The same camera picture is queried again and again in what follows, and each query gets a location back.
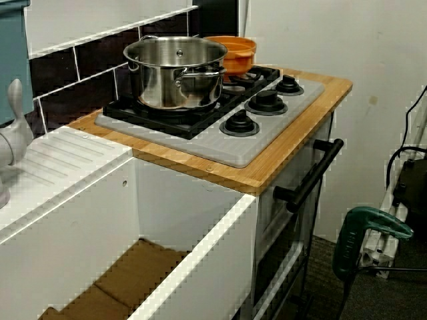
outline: oven door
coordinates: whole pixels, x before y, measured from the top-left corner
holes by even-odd
[[[325,155],[315,148],[315,141],[328,140],[331,124],[332,117],[325,121],[260,197],[258,235],[262,236],[256,245],[253,319],[275,319],[289,292],[298,296],[304,289],[305,266],[322,178],[294,212],[287,209],[286,201],[274,197],[274,190],[276,187],[296,190],[304,184],[308,173],[316,168],[315,163]]]

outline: faucet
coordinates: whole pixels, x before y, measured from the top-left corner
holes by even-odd
[[[15,114],[15,120],[8,127],[0,129],[0,168],[20,162],[33,141],[33,132],[22,111],[22,83],[19,79],[13,80],[10,84],[7,98]],[[9,189],[3,185],[0,177],[0,209],[9,200]]]

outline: white wall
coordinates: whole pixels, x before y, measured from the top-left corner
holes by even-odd
[[[33,0],[26,8],[30,54],[187,7],[188,0]]]
[[[326,174],[315,234],[336,241],[346,212],[379,207],[385,168],[406,109],[427,83],[423,0],[250,1],[256,62],[344,77],[352,95],[336,112],[345,149]]]

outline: green clamp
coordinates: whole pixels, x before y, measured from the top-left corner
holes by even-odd
[[[332,269],[340,280],[345,281],[357,268],[360,248],[368,229],[392,235],[398,240],[409,240],[414,235],[413,230],[401,220],[379,209],[356,207],[350,210],[344,219],[332,261]]]

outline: wooden countertop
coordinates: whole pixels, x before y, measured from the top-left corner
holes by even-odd
[[[259,195],[291,160],[300,145],[303,145],[316,132],[324,119],[352,89],[352,82],[346,79],[292,69],[281,69],[281,72],[297,78],[322,82],[325,85],[325,92],[283,130],[247,167],[242,169],[236,169],[98,127],[94,121],[101,110],[70,123],[69,127],[127,145],[133,149],[133,156],[139,159],[230,189]]]

